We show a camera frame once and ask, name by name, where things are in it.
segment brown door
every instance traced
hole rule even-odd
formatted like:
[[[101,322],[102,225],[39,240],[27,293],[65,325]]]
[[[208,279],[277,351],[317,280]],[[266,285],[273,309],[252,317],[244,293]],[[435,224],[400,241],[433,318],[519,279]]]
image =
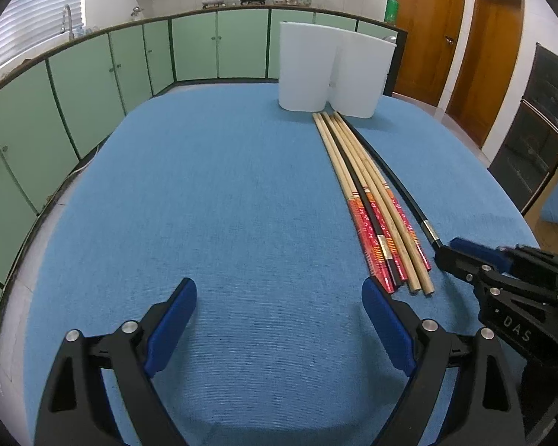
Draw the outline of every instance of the brown door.
[[[399,0],[397,26],[407,30],[394,91],[433,106],[445,88],[465,0]]]
[[[480,147],[494,125],[523,28],[523,0],[475,0],[465,56],[447,113]]]

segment blue tablecloth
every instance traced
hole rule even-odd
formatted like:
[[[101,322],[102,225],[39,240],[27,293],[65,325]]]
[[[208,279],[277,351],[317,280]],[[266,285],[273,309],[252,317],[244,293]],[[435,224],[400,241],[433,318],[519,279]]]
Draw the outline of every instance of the blue tablecloth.
[[[384,97],[372,119],[352,122],[444,242],[536,244],[479,161],[419,108]],[[109,333],[191,277],[195,314],[153,380],[191,446],[366,446],[406,384],[361,305],[367,274],[312,117],[281,109],[276,85],[150,100],[82,175],[49,242],[25,343],[31,433],[67,330]],[[395,297],[473,334],[471,287],[436,268],[431,276],[431,298],[406,289]],[[138,444],[113,374],[105,376],[125,441]],[[424,444],[436,438],[453,381],[451,371]]]

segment faucet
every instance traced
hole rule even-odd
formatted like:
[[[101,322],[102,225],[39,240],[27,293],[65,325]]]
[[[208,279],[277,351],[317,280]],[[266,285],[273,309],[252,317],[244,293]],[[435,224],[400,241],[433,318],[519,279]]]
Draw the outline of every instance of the faucet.
[[[62,28],[60,28],[60,33],[66,32],[66,14],[68,14],[68,23],[70,26],[68,27],[68,40],[72,40],[74,38],[73,34],[73,16],[70,13],[70,5],[66,4],[62,7]]]

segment blue gripper pad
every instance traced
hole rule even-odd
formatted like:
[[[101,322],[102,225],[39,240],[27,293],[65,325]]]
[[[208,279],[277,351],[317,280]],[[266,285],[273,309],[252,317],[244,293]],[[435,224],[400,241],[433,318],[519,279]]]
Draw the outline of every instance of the blue gripper pad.
[[[468,239],[459,238],[458,236],[451,239],[449,246],[453,248],[453,250],[461,251],[493,265],[498,270],[498,273],[504,274],[510,272],[512,261],[501,251],[474,243]]]
[[[414,344],[385,296],[372,278],[362,285],[362,304],[393,366],[410,377],[415,370]]]
[[[196,284],[188,279],[149,337],[143,366],[149,378],[165,369],[195,307]]]

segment window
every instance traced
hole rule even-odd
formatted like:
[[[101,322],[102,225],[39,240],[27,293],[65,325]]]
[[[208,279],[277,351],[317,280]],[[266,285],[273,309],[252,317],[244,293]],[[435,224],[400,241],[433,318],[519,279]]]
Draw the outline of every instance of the window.
[[[58,35],[66,4],[70,5],[73,28],[80,26],[81,0],[11,0],[0,16],[0,65]]]

